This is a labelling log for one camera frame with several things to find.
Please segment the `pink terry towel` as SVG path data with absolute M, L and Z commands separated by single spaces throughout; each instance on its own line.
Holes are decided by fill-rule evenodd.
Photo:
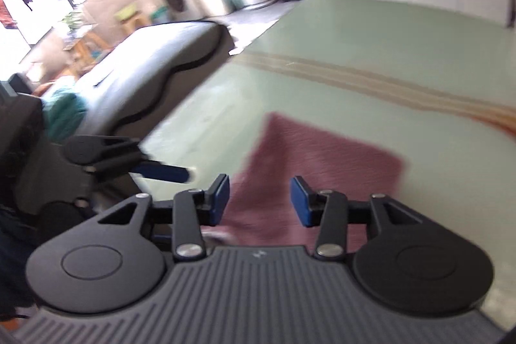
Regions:
M 314 190 L 337 190 L 352 200 L 393 195 L 403 160 L 372 144 L 270 113 L 245 166 L 231 180 L 220 225 L 202 229 L 208 244 L 312 249 L 316 228 L 304 228 L 290 202 L 290 179 L 302 176 Z

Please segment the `grey upholstered chair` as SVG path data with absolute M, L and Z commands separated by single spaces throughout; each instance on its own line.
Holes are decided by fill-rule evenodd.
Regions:
M 144 139 L 230 58 L 226 25 L 186 21 L 141 28 L 74 90 L 86 101 L 77 134 Z

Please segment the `wooden stool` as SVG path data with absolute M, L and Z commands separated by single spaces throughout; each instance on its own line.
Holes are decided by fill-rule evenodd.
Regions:
M 114 18 L 122 26 L 127 36 L 141 28 L 152 25 L 150 18 L 136 4 L 124 6 L 114 14 Z

